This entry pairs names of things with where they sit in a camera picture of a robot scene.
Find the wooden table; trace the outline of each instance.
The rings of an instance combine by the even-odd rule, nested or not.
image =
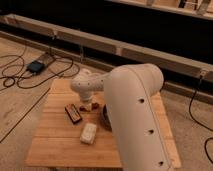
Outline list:
[[[70,90],[69,84],[67,79],[53,81],[26,159],[27,166],[121,168],[113,134],[100,124],[101,109],[82,113],[83,122],[77,125],[73,125],[65,113],[67,104],[80,105],[78,95]],[[153,96],[152,100],[173,166],[179,168],[180,159],[160,94]],[[95,93],[94,102],[103,106],[103,93]],[[93,145],[79,141],[86,122],[98,125]]]

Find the white object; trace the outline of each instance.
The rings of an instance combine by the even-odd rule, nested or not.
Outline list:
[[[90,103],[93,91],[103,91],[103,81],[106,75],[91,73],[88,69],[82,69],[72,80],[71,89],[78,92],[82,102]]]
[[[81,99],[85,98],[81,95],[88,91],[104,89],[108,116],[124,171],[172,171],[150,100],[150,96],[163,85],[160,69],[152,64],[124,65],[102,76],[92,78],[90,73],[90,77],[83,78],[81,75],[81,79],[77,76],[71,83],[71,88],[79,93]],[[92,93],[87,95],[88,99],[92,99]]]
[[[93,144],[95,140],[97,126],[93,123],[87,123],[81,133],[80,140],[86,144]]]

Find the concrete floor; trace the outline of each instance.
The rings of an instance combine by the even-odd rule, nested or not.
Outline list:
[[[22,50],[23,45],[0,38],[0,56],[7,54],[20,54]],[[39,50],[28,48],[24,58],[27,62],[30,62],[41,53],[42,52]],[[18,118],[20,118],[24,111],[29,109],[44,90],[49,87],[51,82],[52,81],[49,81],[36,90],[20,90],[17,87],[13,87],[4,92],[0,92],[0,136],[5,135],[11,126],[17,122]],[[206,138],[210,136],[213,137],[213,133],[201,128],[190,119],[188,114],[188,104],[190,99],[165,90],[162,91],[162,98],[182,161],[182,168],[177,170],[212,171],[213,165],[207,160],[203,144]],[[26,167],[24,164],[33,133],[40,118],[44,100],[45,99],[43,99],[39,105],[37,105],[35,109],[33,109],[16,127],[16,129],[14,129],[14,131],[11,132],[11,134],[0,144],[0,170],[48,170],[47,168],[30,168]],[[196,118],[203,121],[203,123],[213,127],[213,106],[195,101],[193,104],[193,113]],[[213,157],[213,142],[209,143],[209,152]],[[59,170],[76,169],[59,168]]]

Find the black device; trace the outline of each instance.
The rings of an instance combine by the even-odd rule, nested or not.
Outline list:
[[[77,124],[82,120],[81,114],[74,104],[69,104],[65,107],[65,111],[67,112],[69,118],[71,119],[73,124]]]
[[[54,61],[55,61],[55,58],[52,55],[49,55],[48,53],[44,53],[38,59],[31,62],[27,66],[27,71],[34,74],[39,74],[49,65],[51,65]]]

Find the screw hole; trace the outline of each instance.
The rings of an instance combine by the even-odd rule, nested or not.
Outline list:
[[[154,133],[154,130],[151,129],[151,130],[149,130],[148,132],[149,132],[149,135],[152,135],[152,134]]]
[[[144,99],[139,99],[140,103],[144,103],[144,101],[145,101]]]
[[[164,164],[163,161],[161,161],[161,162],[158,163],[159,167],[163,166],[163,164]]]

